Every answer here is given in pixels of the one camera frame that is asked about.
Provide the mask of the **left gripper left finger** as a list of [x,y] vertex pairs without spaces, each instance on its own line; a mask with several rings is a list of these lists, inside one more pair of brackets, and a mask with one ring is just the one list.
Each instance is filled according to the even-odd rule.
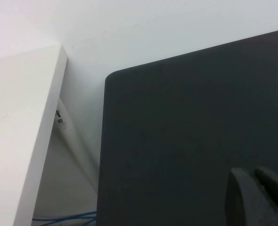
[[278,226],[278,211],[257,180],[246,170],[232,168],[225,197],[228,226]]

